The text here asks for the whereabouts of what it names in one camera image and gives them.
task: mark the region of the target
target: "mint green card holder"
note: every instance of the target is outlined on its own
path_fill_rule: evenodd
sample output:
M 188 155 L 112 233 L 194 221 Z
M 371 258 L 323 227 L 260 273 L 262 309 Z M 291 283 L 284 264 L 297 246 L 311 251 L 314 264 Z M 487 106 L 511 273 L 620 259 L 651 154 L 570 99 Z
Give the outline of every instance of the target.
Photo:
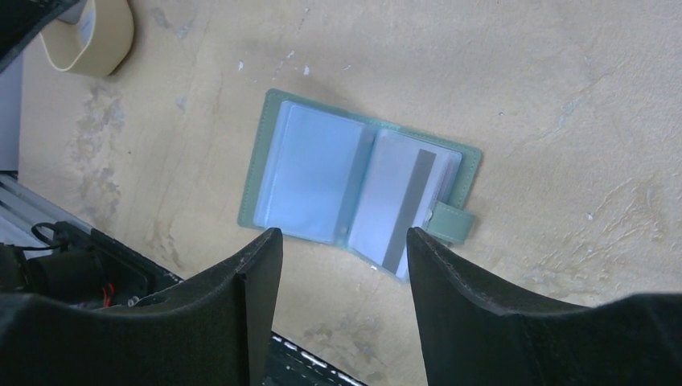
M 295 119 L 297 125 L 301 127 L 307 125 L 309 126 L 308 130 L 312 131 L 291 134 L 290 129 L 282 128 L 284 119 L 289 119 L 289 121 Z M 328 125 L 327 122 L 330 119 L 334 119 L 336 123 Z M 394 133 L 398 133 L 400 136 L 397 137 L 393 135 Z M 364 181 L 368 175 L 366 169 L 370 158 L 376 157 L 373 155 L 372 147 L 378 146 L 375 144 L 379 142 L 374 138 L 379 136 L 392 136 L 391 140 L 397 141 L 401 141 L 402 137 L 412 138 L 428 144 L 424 147 L 437 146 L 438 149 L 448 150 L 457 155 L 458 166 L 453 171 L 456 175 L 447 187 L 447 192 L 429 205 L 428 214 L 425 216 L 421 227 L 446 244 L 464 244 L 475 221 L 475 216 L 464 209 L 464 206 L 481 162 L 481 150 L 276 89 L 269 90 L 265 95 L 265 103 L 244 186 L 238 224 L 245 228 L 254 229 L 276 226 L 282 228 L 282 231 L 289 236 L 331 244 L 349 250 L 373 266 L 389 272 L 399 280 L 407 281 L 405 241 L 400 240 L 400 238 L 405 238 L 402 235 L 404 231 L 402 228 L 399 229 L 398 233 L 391 230 L 395 234 L 386 248 L 392 248 L 393 252 L 391 256 L 386 254 L 385 257 L 374 256 L 372 253 L 361 253 L 360 250 L 363 249 L 359 245 L 362 242 L 357 241 L 358 235 L 354 235 L 352 229 L 349 229 L 352 228 L 353 219 L 359 218 L 356 211 L 359 202 L 364 199 L 361 197 L 363 185 L 368 183 Z M 280 149 L 283 146 L 280 144 L 286 141 L 295 142 L 294 144 L 298 148 L 294 147 L 293 150 L 290 148 Z M 307 149 L 309 150 L 307 151 L 305 146 L 317 146 L 318 149 Z M 307 156 L 308 158 L 319 159 L 320 161 L 303 161 L 306 159 L 305 155 L 300 155 L 300 153 L 310 153 L 312 155 Z M 349 153 L 353 153 L 353 157 L 348 156 L 347 161 L 335 161 L 337 158 L 347 157 Z M 420 156 L 425 155 L 424 159 L 427 162 L 429 161 L 427 159 L 429 154 L 428 151 L 419 153 Z M 286 162 L 286 165 L 283 166 L 285 170 L 282 170 L 282 167 L 278 169 L 278 162 Z M 334 175 L 326 173 L 325 162 L 331 164 L 329 167 L 330 170 L 334 171 L 332 173 L 335 173 Z M 317 167 L 315 165 L 317 163 L 320 163 L 321 166 Z M 416 171 L 413 171 L 411 177 L 409 184 L 412 184 L 414 179 L 420 179 L 420 175 Z M 275 193 L 277 190 L 273 188 L 273 181 L 277 181 L 277 178 L 289 181 L 285 194 Z M 424 180 L 422 185 L 426 184 L 426 179 L 421 179 Z M 370 205 L 370 207 L 379 207 L 377 211 L 380 211 L 381 204 L 377 203 L 377 205 Z M 279 208 L 277 215 L 279 217 L 270 216 L 270 206 Z M 287 211 L 288 207 L 292 208 L 292 212 Z M 316 219 L 317 222 L 307 221 L 310 217 L 316 217 L 318 213 L 320 218 Z M 270 216 L 274 220 L 264 221 L 264 216 Z M 366 232 L 378 235 L 374 237 L 391 238 L 389 236 L 391 232 L 385 236 L 382 236 L 382 232 L 373 232 L 371 229 Z

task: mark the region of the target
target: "card holder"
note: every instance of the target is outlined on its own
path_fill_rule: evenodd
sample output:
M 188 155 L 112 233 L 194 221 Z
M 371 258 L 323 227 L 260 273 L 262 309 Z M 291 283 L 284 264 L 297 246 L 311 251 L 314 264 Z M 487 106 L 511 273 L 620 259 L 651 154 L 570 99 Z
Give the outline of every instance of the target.
M 463 244 L 481 151 L 279 90 L 266 94 L 240 207 L 246 228 L 344 248 L 405 281 L 405 233 Z

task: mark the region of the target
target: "white paint spot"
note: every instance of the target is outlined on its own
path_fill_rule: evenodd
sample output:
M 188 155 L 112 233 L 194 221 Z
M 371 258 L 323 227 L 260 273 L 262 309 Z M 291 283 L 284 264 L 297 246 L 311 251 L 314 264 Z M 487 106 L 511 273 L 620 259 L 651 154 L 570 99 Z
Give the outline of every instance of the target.
M 164 277 L 170 277 L 170 279 L 171 279 L 172 281 L 175 281 L 176 283 L 181 283 L 181 282 L 183 282 L 183 279 L 181 279 L 181 278 L 175 276 L 173 273 L 170 273 L 170 272 L 164 273 L 163 276 L 164 276 Z
M 324 363 L 324 362 L 321 361 L 321 360 L 317 360 L 317 358 L 315 358 L 315 357 L 312 356 L 311 354 L 308 354 L 308 353 L 305 352 L 305 351 L 301 351 L 301 356 L 302 356 L 303 358 L 305 358 L 305 359 L 308 359 L 310 362 L 312 362 L 312 363 L 315 364 L 315 365 L 318 365 L 318 366 L 321 367 L 321 368 L 327 368 L 327 364 L 326 364 L 326 363 Z
M 353 386 L 362 386 L 362 384 L 360 382 L 352 379 L 350 376 L 347 376 L 345 374 L 339 373 L 339 378 L 341 378 L 342 380 L 345 380 L 347 383 L 352 384 Z
M 279 75 L 279 70 L 281 70 L 281 66 L 284 65 L 284 61 L 279 62 L 279 66 L 277 66 L 277 70 L 275 70 L 275 76 L 273 76 L 273 80 L 277 79 L 277 75 Z
M 187 34 L 189 34 L 191 26 L 193 23 L 194 23 L 194 19 L 190 20 L 184 26 L 180 27 L 175 32 L 175 36 L 177 36 L 178 39 L 180 39 L 180 40 L 184 40 L 187 37 Z

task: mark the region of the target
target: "stitching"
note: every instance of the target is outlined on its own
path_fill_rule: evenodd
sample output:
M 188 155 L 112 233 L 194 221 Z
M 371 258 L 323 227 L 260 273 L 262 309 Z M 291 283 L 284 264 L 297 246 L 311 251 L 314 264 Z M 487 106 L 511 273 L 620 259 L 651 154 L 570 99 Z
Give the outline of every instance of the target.
M 452 236 L 444 235 L 443 233 L 440 233 L 440 232 L 438 232 L 438 231 L 429 230 L 429 232 L 433 233 L 435 236 L 441 237 L 443 240 L 447 240 L 447 241 L 452 242 L 452 243 L 459 243 L 459 242 L 462 242 L 460 239 L 455 239 L 455 238 L 452 237 Z
M 439 208 L 442 208 L 443 211 L 447 211 L 448 213 L 452 214 L 453 216 L 457 216 L 460 219 L 468 219 L 469 216 L 461 213 L 461 209 L 455 209 L 453 207 L 447 206 L 447 205 L 441 205 Z
M 251 163 L 249 165 L 249 172 L 247 173 L 246 176 L 246 187 L 244 188 L 244 200 L 241 205 L 240 209 L 240 217 L 242 218 L 242 221 L 244 221 L 244 216 L 246 216 L 246 205 L 247 201 L 249 201 L 249 198 L 251 197 L 250 192 L 253 187 L 253 168 L 255 167 L 256 164 L 256 152 L 261 148 L 260 144 L 262 142 L 263 138 L 263 124 L 265 122 L 265 119 L 270 115 L 270 110 L 268 109 L 268 106 L 270 105 L 271 98 L 273 97 L 272 94 L 268 93 L 265 98 L 265 103 L 263 104 L 263 114 L 261 115 L 261 120 L 258 122 L 258 131 L 256 132 L 256 141 L 253 144 L 253 153 L 251 154 Z

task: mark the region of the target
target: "beige floor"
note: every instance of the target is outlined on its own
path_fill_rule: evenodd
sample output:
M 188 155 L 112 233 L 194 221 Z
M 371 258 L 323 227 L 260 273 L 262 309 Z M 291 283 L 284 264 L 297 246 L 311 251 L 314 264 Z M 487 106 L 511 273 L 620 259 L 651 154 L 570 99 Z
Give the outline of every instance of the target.
M 456 250 L 508 280 L 586 305 L 682 290 L 677 2 L 130 3 L 105 80 L 28 48 L 20 179 L 176 273 L 257 235 L 236 215 L 275 87 L 483 149 Z M 408 286 L 285 251 L 274 330 L 370 384 L 425 384 Z

